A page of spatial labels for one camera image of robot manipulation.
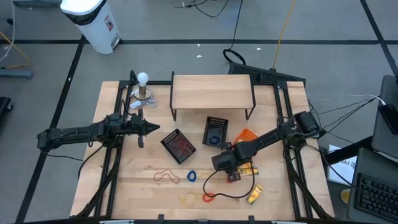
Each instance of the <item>keyboard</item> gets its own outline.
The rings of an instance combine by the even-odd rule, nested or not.
[[[285,75],[278,72],[271,72],[261,68],[256,68],[248,65],[241,65],[231,62],[229,64],[228,74],[248,74],[255,82],[258,83],[273,83],[276,81],[299,81],[303,82],[305,86],[305,79],[294,77],[292,75]]]
[[[398,223],[398,186],[359,173],[356,187],[354,208]]]

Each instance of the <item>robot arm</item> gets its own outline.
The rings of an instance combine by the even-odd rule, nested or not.
[[[160,128],[157,124],[147,122],[142,118],[142,109],[132,114],[125,121],[119,113],[107,115],[104,120],[80,128],[50,128],[37,135],[37,147],[44,152],[56,149],[64,144],[98,141],[105,147],[116,147],[118,136],[137,134],[138,145],[144,147],[143,136]]]
[[[233,182],[240,180],[238,166],[249,162],[259,150],[284,139],[293,146],[303,146],[307,138],[314,137],[319,132],[320,127],[315,118],[310,112],[304,111],[255,140],[238,142],[234,146],[230,142],[226,143],[222,148],[224,151],[211,160],[215,170],[225,170],[229,181]]]

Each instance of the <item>light bulb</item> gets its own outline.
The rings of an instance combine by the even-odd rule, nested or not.
[[[148,74],[146,74],[145,72],[141,72],[140,74],[138,74],[137,79],[140,86],[146,86],[149,77]]]

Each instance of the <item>white trash can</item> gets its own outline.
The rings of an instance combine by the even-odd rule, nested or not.
[[[121,36],[106,0],[63,0],[61,10],[98,53],[110,54],[118,45]]]

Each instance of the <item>floor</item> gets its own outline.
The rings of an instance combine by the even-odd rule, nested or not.
[[[173,8],[176,0],[108,2],[123,39],[131,40],[118,46],[111,55],[97,54],[89,44],[85,44],[80,53],[77,49],[81,33],[59,9],[16,8],[16,43],[30,57],[34,77],[31,80],[0,79],[0,96],[12,98],[14,104],[0,133],[3,179],[0,223],[16,220],[39,157],[36,135],[47,129],[52,119],[58,121],[58,127],[90,124],[102,81],[128,79],[131,69],[147,72],[150,80],[169,80],[172,70],[177,74],[228,72],[229,65],[222,51],[230,45],[240,1],[231,0],[215,19],[194,8]],[[297,41],[282,44],[277,71],[306,78],[308,98],[319,113],[369,98],[347,95],[378,95],[382,77],[393,75],[394,62],[389,63],[381,46],[387,44],[391,55],[398,57],[395,24],[398,2],[365,2],[382,38],[395,41],[383,41],[376,35],[362,5],[364,2],[297,1],[287,24],[284,39]],[[209,1],[202,8],[216,14],[223,3],[224,0]],[[233,49],[244,56],[248,65],[272,67],[275,40],[290,3],[288,0],[243,2],[236,33],[239,41]],[[0,16],[11,17],[8,1],[0,2]],[[11,26],[5,21],[0,20],[0,30],[11,36]],[[1,46],[0,55],[5,47],[7,45]],[[71,66],[74,57],[80,57],[76,67]],[[1,66],[18,63],[24,63],[24,59],[12,50]],[[70,84],[70,89],[58,120],[55,109],[65,83]],[[321,115],[322,125],[336,121],[353,109]],[[350,141],[366,138],[373,132],[375,114],[376,102],[352,115],[334,133]],[[327,134],[319,144],[344,147],[349,143]],[[85,144],[65,146],[53,153],[81,159],[85,147]],[[79,165],[80,162],[70,159],[47,158],[25,221],[68,217]],[[339,201],[341,188],[344,187],[330,183],[336,216],[344,219],[345,208]]]

